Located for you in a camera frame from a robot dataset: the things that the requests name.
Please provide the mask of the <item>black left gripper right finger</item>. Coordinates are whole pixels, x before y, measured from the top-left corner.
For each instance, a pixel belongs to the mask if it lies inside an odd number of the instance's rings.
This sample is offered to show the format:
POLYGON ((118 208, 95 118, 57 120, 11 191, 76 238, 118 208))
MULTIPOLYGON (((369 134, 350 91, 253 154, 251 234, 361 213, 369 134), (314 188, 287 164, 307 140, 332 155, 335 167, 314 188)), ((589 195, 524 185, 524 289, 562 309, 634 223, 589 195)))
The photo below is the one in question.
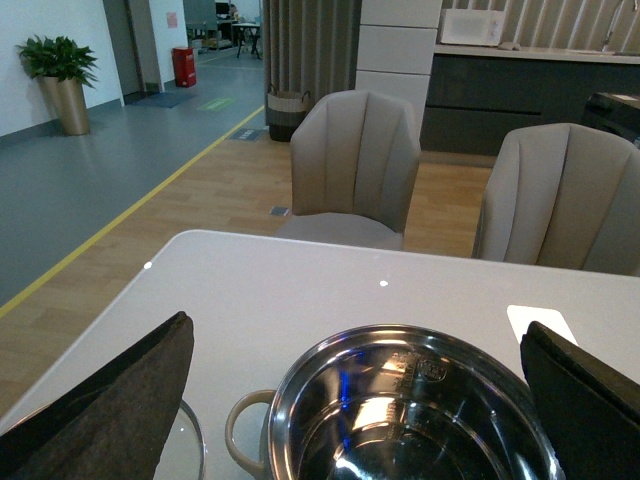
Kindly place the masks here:
POLYGON ((639 384, 542 323, 529 324, 521 364, 568 479, 639 477, 639 384))

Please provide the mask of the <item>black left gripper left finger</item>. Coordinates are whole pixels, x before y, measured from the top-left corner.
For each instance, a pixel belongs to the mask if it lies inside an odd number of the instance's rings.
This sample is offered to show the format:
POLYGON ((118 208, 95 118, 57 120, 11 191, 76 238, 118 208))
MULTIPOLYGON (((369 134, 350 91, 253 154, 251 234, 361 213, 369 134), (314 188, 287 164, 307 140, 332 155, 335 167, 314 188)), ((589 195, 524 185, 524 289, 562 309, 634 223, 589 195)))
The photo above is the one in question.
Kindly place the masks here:
POLYGON ((194 348, 178 312, 1 437, 4 479, 151 479, 194 348))

